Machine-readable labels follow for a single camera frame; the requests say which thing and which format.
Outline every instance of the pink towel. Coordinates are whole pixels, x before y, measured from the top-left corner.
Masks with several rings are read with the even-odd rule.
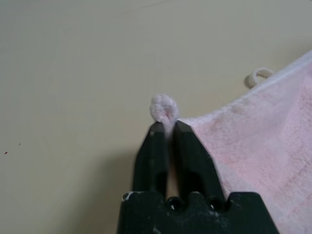
[[[156,95],[151,115],[170,135],[177,104]],[[180,120],[214,158],[226,195],[258,192],[282,234],[312,234],[312,51],[227,106]]]

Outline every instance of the black clip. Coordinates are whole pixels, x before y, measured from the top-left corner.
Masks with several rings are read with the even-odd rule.
[[[167,201],[169,153],[179,197]],[[213,159],[191,127],[178,121],[166,141],[154,123],[137,154],[133,191],[121,202],[117,234],[278,234],[257,193],[235,192],[225,199]]]

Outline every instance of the fabric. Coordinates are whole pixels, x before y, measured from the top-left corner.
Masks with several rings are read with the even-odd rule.
[[[195,118],[192,126],[214,158],[224,193],[261,194],[282,234],[312,233],[312,51],[227,106]],[[168,135],[178,116],[167,95],[151,106]]]

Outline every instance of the white fabric loop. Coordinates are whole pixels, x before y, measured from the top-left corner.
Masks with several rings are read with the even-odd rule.
[[[258,77],[263,77],[263,78],[269,78],[271,75],[273,75],[273,71],[262,67],[256,69],[254,72],[252,72],[247,80],[251,88],[255,87],[260,81],[258,80]]]

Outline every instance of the beige wall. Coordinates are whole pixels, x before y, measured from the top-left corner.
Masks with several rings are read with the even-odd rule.
[[[0,1],[0,233],[112,234],[150,97],[182,117],[312,49],[310,0]]]

